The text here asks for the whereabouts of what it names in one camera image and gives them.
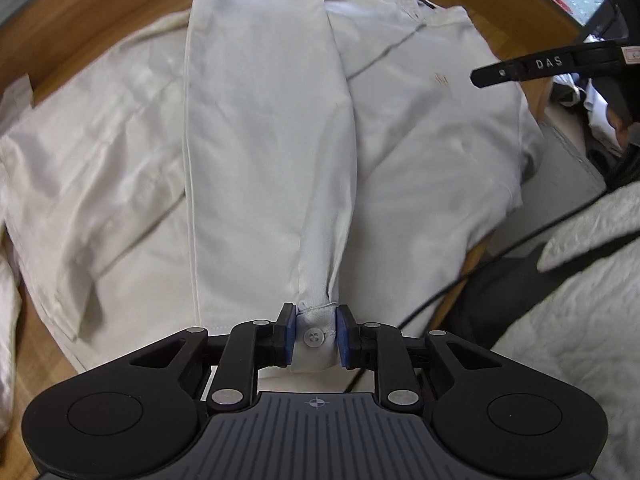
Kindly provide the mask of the person right hand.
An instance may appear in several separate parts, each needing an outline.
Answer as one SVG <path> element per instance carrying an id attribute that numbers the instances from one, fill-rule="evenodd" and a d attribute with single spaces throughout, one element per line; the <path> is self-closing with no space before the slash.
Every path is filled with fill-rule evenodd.
<path id="1" fill-rule="evenodd" d="M 608 118 L 608 123 L 615 131 L 616 142 L 620 149 L 623 151 L 628 145 L 628 130 L 631 126 L 638 126 L 638 122 L 626 122 L 623 118 L 620 118 L 612 107 L 608 107 L 606 109 L 606 117 Z"/>

